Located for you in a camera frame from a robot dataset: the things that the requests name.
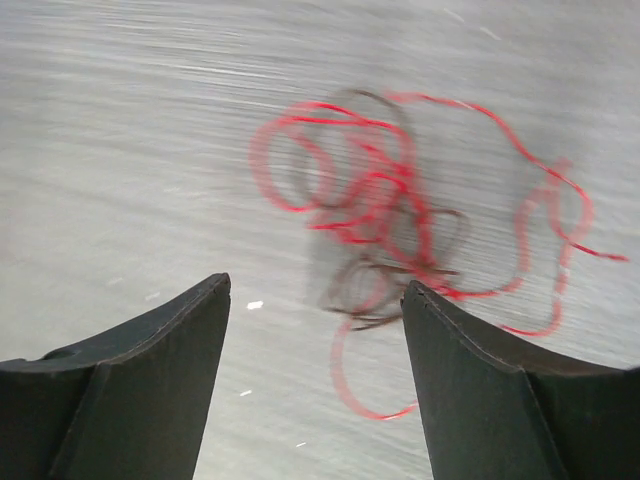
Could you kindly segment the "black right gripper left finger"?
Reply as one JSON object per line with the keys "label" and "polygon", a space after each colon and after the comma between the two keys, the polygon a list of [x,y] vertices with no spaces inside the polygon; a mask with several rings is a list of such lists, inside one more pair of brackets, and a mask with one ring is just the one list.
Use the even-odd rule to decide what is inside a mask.
{"label": "black right gripper left finger", "polygon": [[230,312],[231,280],[37,360],[1,365],[5,479],[190,479]]}

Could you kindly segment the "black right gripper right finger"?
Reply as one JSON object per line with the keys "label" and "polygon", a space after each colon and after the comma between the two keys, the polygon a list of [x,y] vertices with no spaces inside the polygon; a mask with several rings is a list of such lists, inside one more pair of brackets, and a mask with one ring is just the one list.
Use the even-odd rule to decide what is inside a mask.
{"label": "black right gripper right finger", "polygon": [[435,478],[638,477],[637,369],[539,347],[417,281],[401,308]]}

